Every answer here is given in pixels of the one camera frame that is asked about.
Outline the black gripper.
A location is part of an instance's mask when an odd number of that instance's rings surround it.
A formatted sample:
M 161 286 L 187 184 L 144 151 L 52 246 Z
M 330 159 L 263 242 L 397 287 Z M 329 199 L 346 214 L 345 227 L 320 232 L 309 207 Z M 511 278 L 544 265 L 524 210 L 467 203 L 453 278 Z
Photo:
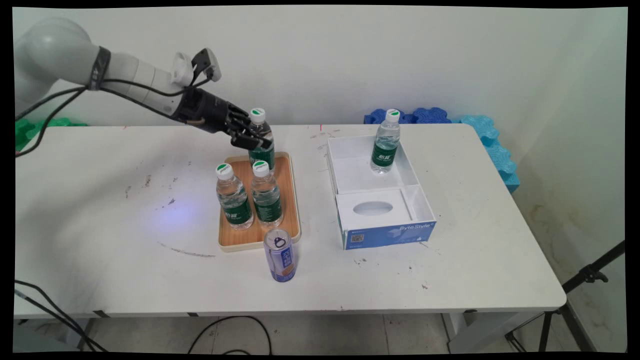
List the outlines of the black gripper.
M 182 94 L 172 119 L 208 133 L 249 129 L 250 124 L 250 117 L 246 111 L 201 88 L 190 89 Z M 274 144 L 272 140 L 249 130 L 231 130 L 230 137 L 231 145 L 243 150 L 268 150 Z

